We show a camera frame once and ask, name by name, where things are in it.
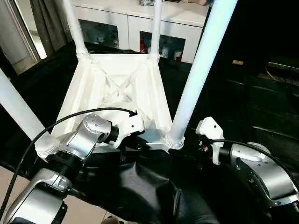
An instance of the white pole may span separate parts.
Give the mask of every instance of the white pole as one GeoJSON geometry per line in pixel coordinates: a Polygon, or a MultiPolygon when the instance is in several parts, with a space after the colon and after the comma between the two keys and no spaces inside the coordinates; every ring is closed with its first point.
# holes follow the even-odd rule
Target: white pole
{"type": "MultiPolygon", "coordinates": [[[[1,69],[0,103],[31,140],[45,129],[1,69]]],[[[59,141],[47,132],[36,142],[36,151],[49,154],[58,146],[59,141]]]]}
{"type": "Polygon", "coordinates": [[[71,35],[76,44],[77,57],[89,57],[89,53],[84,45],[84,39],[79,20],[74,14],[70,0],[63,0],[63,6],[67,18],[67,23],[69,24],[69,28],[71,31],[71,35]]]}
{"type": "Polygon", "coordinates": [[[155,0],[155,15],[151,36],[150,56],[159,58],[160,27],[162,15],[162,0],[155,0]]]}
{"type": "Polygon", "coordinates": [[[171,130],[165,137],[169,148],[180,149],[184,134],[214,58],[234,12],[237,0],[215,0],[206,23],[171,130]]]}

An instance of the white countertop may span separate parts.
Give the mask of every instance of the white countertop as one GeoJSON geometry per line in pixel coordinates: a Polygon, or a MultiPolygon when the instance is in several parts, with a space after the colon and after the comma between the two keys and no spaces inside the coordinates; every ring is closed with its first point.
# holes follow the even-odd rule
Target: white countertop
{"type": "MultiPolygon", "coordinates": [[[[143,18],[153,18],[153,6],[141,6],[139,0],[72,0],[74,6],[104,10],[143,18]]],[[[208,6],[196,3],[163,2],[162,21],[203,27],[208,6]]]]}

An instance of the white cabinet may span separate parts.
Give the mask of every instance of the white cabinet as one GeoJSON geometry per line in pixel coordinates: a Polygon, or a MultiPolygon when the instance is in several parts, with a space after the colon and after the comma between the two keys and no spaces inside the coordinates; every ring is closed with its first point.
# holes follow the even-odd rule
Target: white cabinet
{"type": "MultiPolygon", "coordinates": [[[[72,0],[72,3],[86,42],[135,51],[140,51],[140,45],[143,49],[146,45],[147,51],[150,48],[149,41],[141,41],[150,40],[154,7],[140,6],[138,0],[72,0]]],[[[207,11],[208,7],[195,3],[164,2],[160,51],[169,49],[169,58],[181,52],[179,60],[192,63],[207,11]]]]}
{"type": "MultiPolygon", "coordinates": [[[[152,22],[152,19],[140,18],[135,16],[128,17],[129,46],[132,50],[140,52],[140,38],[143,35],[142,32],[151,33],[152,22]]],[[[182,62],[193,63],[201,31],[201,27],[162,21],[160,34],[169,37],[176,37],[177,39],[174,39],[174,41],[176,42],[185,42],[182,49],[182,62]]],[[[162,47],[164,40],[165,38],[160,38],[160,45],[162,47]]]]}
{"type": "MultiPolygon", "coordinates": [[[[74,7],[76,17],[79,19],[84,40],[87,42],[100,42],[102,32],[116,35],[119,49],[129,49],[128,16],[85,7],[74,7]]],[[[108,46],[112,37],[106,37],[108,46]]]]}

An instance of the glass cabinet door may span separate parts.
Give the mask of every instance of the glass cabinet door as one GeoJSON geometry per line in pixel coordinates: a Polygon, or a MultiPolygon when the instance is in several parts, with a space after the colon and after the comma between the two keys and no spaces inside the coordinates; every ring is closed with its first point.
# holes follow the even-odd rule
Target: glass cabinet door
{"type": "Polygon", "coordinates": [[[119,49],[117,26],[79,20],[85,42],[119,49]]]}
{"type": "Polygon", "coordinates": [[[129,49],[128,16],[74,6],[84,41],[118,49],[129,49]]]}
{"type": "MultiPolygon", "coordinates": [[[[140,31],[140,52],[149,54],[151,46],[151,33],[140,31]]],[[[160,35],[159,54],[163,58],[176,61],[182,60],[185,39],[173,36],[160,35]]]]}
{"type": "MultiPolygon", "coordinates": [[[[149,52],[152,24],[152,19],[128,17],[130,49],[142,53],[149,52]]],[[[161,21],[161,57],[193,63],[201,31],[202,27],[161,21]]]]}

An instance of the red object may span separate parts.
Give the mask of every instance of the red object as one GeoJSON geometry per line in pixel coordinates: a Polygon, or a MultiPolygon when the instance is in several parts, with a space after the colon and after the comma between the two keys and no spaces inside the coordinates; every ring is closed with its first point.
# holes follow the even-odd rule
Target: red object
{"type": "Polygon", "coordinates": [[[144,37],[140,38],[140,52],[145,54],[146,53],[146,47],[144,43],[144,37]]]}

